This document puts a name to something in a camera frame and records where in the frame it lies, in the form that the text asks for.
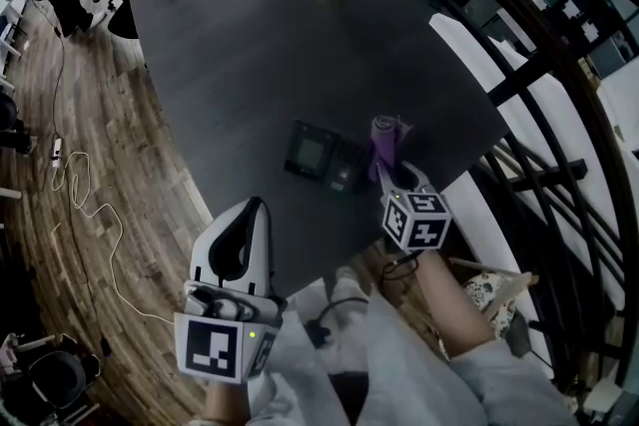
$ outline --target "black electronic device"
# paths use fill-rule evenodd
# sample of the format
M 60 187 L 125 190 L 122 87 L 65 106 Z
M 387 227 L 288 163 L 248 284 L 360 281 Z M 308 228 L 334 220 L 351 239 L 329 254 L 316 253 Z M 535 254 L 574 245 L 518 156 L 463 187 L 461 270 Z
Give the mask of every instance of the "black electronic device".
M 296 120 L 285 170 L 352 192 L 367 161 L 367 151 L 330 130 Z

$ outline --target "wooden floor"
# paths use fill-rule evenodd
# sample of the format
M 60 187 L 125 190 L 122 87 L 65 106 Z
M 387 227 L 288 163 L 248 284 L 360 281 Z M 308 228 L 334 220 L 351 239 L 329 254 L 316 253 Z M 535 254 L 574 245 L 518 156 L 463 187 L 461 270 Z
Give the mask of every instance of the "wooden floor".
M 91 0 L 81 1 L 91 7 Z M 41 6 L 55 23 L 49 4 Z M 176 372 L 171 325 L 138 315 L 116 296 L 109 267 L 119 234 L 116 219 L 109 211 L 86 219 L 69 210 L 66 187 L 52 191 L 53 170 L 47 168 L 62 45 L 31 2 L 21 27 L 28 36 L 16 46 L 28 47 L 21 60 L 10 63 L 8 79 L 16 85 L 20 117 L 40 142 L 31 159 L 1 152 L 0 185 L 24 193 L 19 202 L 2 200 L 9 245 L 19 244 L 27 267 L 35 269 L 33 288 L 48 333 L 68 332 L 98 354 L 101 332 L 108 339 L 113 355 L 91 389 L 97 401 L 136 424 L 183 423 L 200 410 L 203 390 Z M 113 205 L 124 225 L 115 256 L 122 293 L 144 311 L 171 318 L 183 307 L 191 247 L 211 216 L 172 143 L 139 43 L 111 35 L 103 23 L 89 35 L 65 40 L 64 53 L 55 116 L 64 155 L 91 156 L 86 210 Z M 85 165 L 74 161 L 70 173 L 83 172 Z M 82 177 L 80 193 L 86 186 Z M 357 265 L 375 279 L 385 259 L 375 250 L 371 254 Z M 402 310 L 407 288 L 403 283 L 392 288 Z M 414 304 L 402 313 L 417 318 L 418 330 L 427 329 Z

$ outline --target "purple cloth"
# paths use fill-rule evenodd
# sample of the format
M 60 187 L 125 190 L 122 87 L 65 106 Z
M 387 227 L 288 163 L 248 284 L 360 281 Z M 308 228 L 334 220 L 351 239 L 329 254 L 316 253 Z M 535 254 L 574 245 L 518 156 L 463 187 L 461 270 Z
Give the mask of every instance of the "purple cloth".
M 370 139 L 374 146 L 368 166 L 368 178 L 377 183 L 377 162 L 383 161 L 390 169 L 395 167 L 395 149 L 412 127 L 399 118 L 377 116 L 370 123 Z

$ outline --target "gray shirt sleeve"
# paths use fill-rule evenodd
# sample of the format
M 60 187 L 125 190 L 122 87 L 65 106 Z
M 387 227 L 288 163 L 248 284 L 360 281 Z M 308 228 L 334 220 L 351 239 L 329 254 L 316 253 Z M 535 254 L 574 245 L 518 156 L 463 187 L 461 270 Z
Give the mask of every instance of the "gray shirt sleeve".
M 477 396 L 491 425 L 577 425 L 548 378 L 515 358 L 502 339 L 453 358 L 450 367 Z

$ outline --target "black table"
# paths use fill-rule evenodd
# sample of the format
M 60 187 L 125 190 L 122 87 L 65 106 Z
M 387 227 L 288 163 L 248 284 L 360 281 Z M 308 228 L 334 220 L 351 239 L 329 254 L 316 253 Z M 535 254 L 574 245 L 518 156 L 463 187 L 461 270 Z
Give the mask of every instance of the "black table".
M 443 190 L 507 131 L 463 63 L 404 0 L 133 0 L 178 150 L 213 216 L 268 204 L 287 295 L 381 236 L 380 190 L 342 196 L 284 171 L 295 118 L 366 141 L 413 124 L 401 154 Z

